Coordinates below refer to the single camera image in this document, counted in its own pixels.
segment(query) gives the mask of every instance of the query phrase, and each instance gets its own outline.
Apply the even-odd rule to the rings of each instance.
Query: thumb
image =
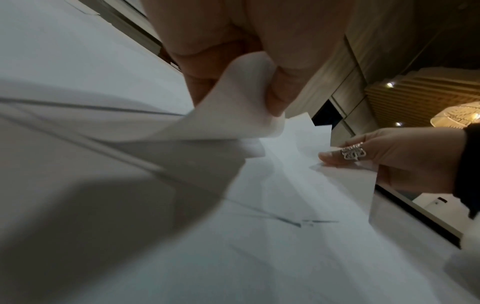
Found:
[[[346,166],[360,160],[375,161],[376,156],[384,148],[383,142],[380,137],[376,137],[376,132],[363,134],[346,141],[341,145],[342,149],[319,153],[318,158],[322,162],[334,166]],[[351,149],[355,147],[357,147],[357,154],[353,155]],[[352,159],[352,156],[358,156],[358,160]]]
[[[266,108],[273,116],[280,116],[297,98],[315,70],[294,70],[278,67],[266,92]]]

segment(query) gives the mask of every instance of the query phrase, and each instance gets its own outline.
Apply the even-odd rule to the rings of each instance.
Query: black sleeve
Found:
[[[464,129],[466,144],[455,178],[453,195],[470,209],[470,218],[480,211],[480,124]]]

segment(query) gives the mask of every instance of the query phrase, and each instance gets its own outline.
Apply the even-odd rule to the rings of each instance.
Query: hand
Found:
[[[280,116],[343,38],[354,0],[142,0],[198,104],[235,58],[278,65],[266,107]]]
[[[366,157],[379,165],[377,184],[397,190],[452,193],[467,136],[452,128],[389,128],[356,136],[341,147],[363,142]],[[342,166],[341,151],[320,153],[326,164]]]

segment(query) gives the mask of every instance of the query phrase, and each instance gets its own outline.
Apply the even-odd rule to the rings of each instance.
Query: ring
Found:
[[[362,144],[363,142],[341,149],[341,154],[343,155],[343,158],[345,160],[354,159],[358,161],[359,157],[367,156],[367,153],[362,148]]]

